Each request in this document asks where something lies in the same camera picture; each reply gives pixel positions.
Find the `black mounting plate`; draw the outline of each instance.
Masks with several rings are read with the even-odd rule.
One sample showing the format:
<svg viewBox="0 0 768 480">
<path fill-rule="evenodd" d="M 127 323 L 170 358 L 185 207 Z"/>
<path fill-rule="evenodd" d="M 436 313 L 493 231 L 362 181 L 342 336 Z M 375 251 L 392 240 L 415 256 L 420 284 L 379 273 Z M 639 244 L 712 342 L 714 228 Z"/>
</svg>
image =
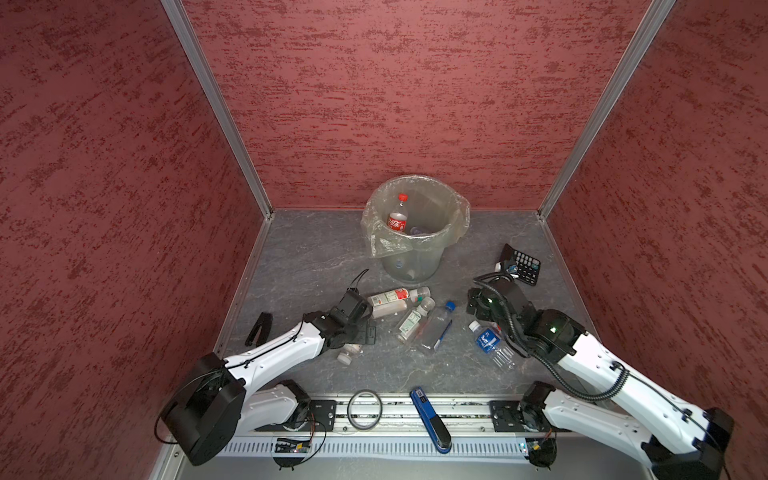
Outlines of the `black mounting plate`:
<svg viewBox="0 0 768 480">
<path fill-rule="evenodd" d="M 310 412 L 315 415 L 315 420 L 318 423 L 322 423 L 328 432 L 333 430 L 333 423 L 336 421 L 336 400 L 310 400 Z M 294 433 L 294 432 L 308 432 L 310 430 L 310 422 L 304 422 L 298 429 L 288 429 L 282 424 L 265 425 L 256 429 L 257 432 L 277 432 L 277 433 Z"/>
<path fill-rule="evenodd" d="M 522 415 L 518 411 L 520 402 L 517 400 L 491 400 L 491 420 L 494 432 L 530 433 L 522 424 Z M 553 428 L 554 432 L 570 432 L 570 430 Z"/>
</svg>

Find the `calculator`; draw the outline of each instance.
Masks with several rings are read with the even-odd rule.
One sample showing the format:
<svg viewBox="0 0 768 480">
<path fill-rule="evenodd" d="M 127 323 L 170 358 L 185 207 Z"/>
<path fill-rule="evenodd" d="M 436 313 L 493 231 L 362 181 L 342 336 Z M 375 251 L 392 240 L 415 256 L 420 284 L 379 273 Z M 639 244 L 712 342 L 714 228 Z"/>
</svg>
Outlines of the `calculator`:
<svg viewBox="0 0 768 480">
<path fill-rule="evenodd" d="M 517 265 L 517 271 L 515 273 L 519 275 L 518 280 L 522 280 L 528 285 L 536 285 L 536 282 L 538 281 L 538 273 L 541 271 L 540 261 L 526 253 L 522 253 L 520 250 L 515 250 L 507 243 L 504 245 L 502 255 L 499 258 L 499 263 L 503 265 L 504 262 L 508 260 Z"/>
</svg>

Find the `white bottle cap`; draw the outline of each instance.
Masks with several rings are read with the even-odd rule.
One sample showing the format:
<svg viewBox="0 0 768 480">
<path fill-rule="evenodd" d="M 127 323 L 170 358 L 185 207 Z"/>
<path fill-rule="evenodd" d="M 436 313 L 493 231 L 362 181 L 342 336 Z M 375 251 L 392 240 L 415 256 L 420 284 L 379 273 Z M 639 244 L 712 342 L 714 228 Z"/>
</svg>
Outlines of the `white bottle cap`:
<svg viewBox="0 0 768 480">
<path fill-rule="evenodd" d="M 432 310 L 433 308 L 435 308 L 435 301 L 432 300 L 430 296 L 428 296 L 424 300 L 422 300 L 422 302 L 419 304 L 419 308 L 428 312 L 429 310 Z"/>
<path fill-rule="evenodd" d="M 411 290 L 410 292 L 408 292 L 408 297 L 413 302 L 418 302 L 419 301 L 418 300 L 419 297 L 422 297 L 424 299 L 424 298 L 426 298 L 428 296 L 431 296 L 431 294 L 429 292 L 429 287 L 428 286 L 420 286 L 419 288 L 415 288 L 415 289 Z"/>
<path fill-rule="evenodd" d="M 336 359 L 337 359 L 337 360 L 339 360 L 339 361 L 340 361 L 341 363 L 343 363 L 344 365 L 347 365 L 347 366 L 348 366 L 350 363 L 352 363 L 352 358 L 350 358 L 350 357 L 349 357 L 349 355 L 347 355 L 345 352 L 341 352 L 341 353 L 339 354 L 339 356 L 337 356 L 337 357 L 336 357 Z"/>
</svg>

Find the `clear plastic bin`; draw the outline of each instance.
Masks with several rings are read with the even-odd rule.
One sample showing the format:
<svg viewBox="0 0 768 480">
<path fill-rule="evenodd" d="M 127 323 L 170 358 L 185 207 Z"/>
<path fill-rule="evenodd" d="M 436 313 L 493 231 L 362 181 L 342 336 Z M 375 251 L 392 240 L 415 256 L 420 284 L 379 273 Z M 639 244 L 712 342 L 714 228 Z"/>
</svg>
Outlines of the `clear plastic bin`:
<svg viewBox="0 0 768 480">
<path fill-rule="evenodd" d="M 408 195 L 405 232 L 396 232 L 386 224 L 399 194 Z M 381 258 L 392 278 L 406 284 L 421 283 L 437 271 L 443 250 L 469 228 L 469 202 L 440 180 L 404 175 L 386 181 L 373 192 L 360 224 L 371 258 Z M 406 234 L 413 227 L 430 233 Z"/>
</svg>

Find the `white plastic bottle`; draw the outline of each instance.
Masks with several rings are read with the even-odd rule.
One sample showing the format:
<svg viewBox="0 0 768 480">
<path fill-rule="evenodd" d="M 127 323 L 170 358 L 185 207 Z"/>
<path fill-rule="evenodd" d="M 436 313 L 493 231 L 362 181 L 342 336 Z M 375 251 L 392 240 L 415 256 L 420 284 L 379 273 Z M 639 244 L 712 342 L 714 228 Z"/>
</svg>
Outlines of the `white plastic bottle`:
<svg viewBox="0 0 768 480">
<path fill-rule="evenodd" d="M 387 227 L 398 231 L 406 231 L 406 221 L 408 220 L 408 207 L 406 202 L 408 201 L 408 195 L 400 194 L 398 197 L 400 204 L 395 207 L 392 213 L 389 214 L 389 220 L 387 220 Z"/>
<path fill-rule="evenodd" d="M 429 314 L 429 310 L 435 308 L 435 301 L 426 297 L 422 302 L 410 312 L 395 328 L 397 339 L 408 345 L 419 330 L 419 324 Z"/>
<path fill-rule="evenodd" d="M 478 334 L 475 341 L 483 352 L 493 359 L 500 369 L 508 371 L 515 367 L 515 354 L 509 345 L 503 340 L 504 335 L 493 322 L 484 322 L 485 326 L 474 321 L 469 324 L 469 329 Z"/>
<path fill-rule="evenodd" d="M 455 308 L 456 305 L 453 302 L 447 302 L 445 307 L 432 312 L 425 325 L 416 334 L 416 348 L 427 355 L 435 353 L 451 326 L 451 316 Z"/>
<path fill-rule="evenodd" d="M 429 287 L 420 286 L 413 290 L 398 288 L 389 292 L 368 297 L 368 301 L 373 305 L 373 318 L 392 315 L 393 313 L 405 312 L 410 305 L 416 305 L 430 295 Z"/>
</svg>

